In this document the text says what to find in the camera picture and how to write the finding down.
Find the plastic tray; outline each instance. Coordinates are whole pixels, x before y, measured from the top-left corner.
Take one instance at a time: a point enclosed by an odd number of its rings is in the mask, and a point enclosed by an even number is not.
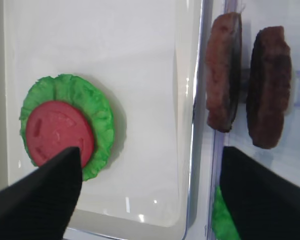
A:
[[[28,89],[76,74],[108,97],[116,139],[108,166],[84,182],[69,227],[182,239],[201,148],[193,141],[201,20],[201,0],[0,0],[0,189],[35,169],[19,136]]]
[[[283,133],[277,147],[265,150],[252,145],[247,127],[246,106],[243,103],[239,104],[231,132],[214,133],[210,219],[215,189],[219,185],[224,146],[237,147],[274,173],[300,187],[300,0],[217,0],[211,9],[212,21],[224,12],[242,12],[242,69],[250,67],[257,33],[266,27],[284,26],[297,84],[294,107],[285,117]],[[211,227],[208,238],[214,239]]]

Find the tomato slice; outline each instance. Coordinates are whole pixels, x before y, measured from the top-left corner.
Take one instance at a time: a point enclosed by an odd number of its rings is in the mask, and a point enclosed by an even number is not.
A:
[[[40,167],[67,147],[79,147],[82,168],[95,149],[95,138],[85,116],[63,101],[47,101],[30,114],[25,129],[32,160]]]

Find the brown burger patty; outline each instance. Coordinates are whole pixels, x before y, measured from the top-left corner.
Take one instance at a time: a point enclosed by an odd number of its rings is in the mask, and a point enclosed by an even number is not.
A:
[[[247,124],[253,144],[263,149],[278,144],[289,104],[292,63],[284,31],[282,26],[263,29],[252,51]]]
[[[219,16],[212,25],[205,63],[207,124],[226,133],[235,120],[241,80],[242,20],[236,12]]]

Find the plastic lettuce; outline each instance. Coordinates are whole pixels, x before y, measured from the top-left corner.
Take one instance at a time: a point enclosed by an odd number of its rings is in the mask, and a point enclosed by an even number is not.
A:
[[[95,178],[105,167],[115,140],[114,116],[105,95],[91,83],[71,74],[61,74],[39,79],[29,90],[23,101],[20,113],[20,135],[30,159],[26,142],[26,126],[30,113],[47,101],[63,101],[79,109],[93,130],[96,137],[94,152],[83,168],[83,180]]]
[[[212,230],[215,238],[218,240],[240,240],[236,226],[222,197],[219,186],[215,190],[212,212]]]

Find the white tray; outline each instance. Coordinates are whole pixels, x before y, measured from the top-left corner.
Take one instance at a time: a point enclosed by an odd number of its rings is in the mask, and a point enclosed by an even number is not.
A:
[[[108,166],[83,183],[69,227],[116,239],[182,239],[201,5],[0,0],[0,189],[35,170],[19,136],[28,89],[40,77],[76,74],[108,97],[116,139]]]

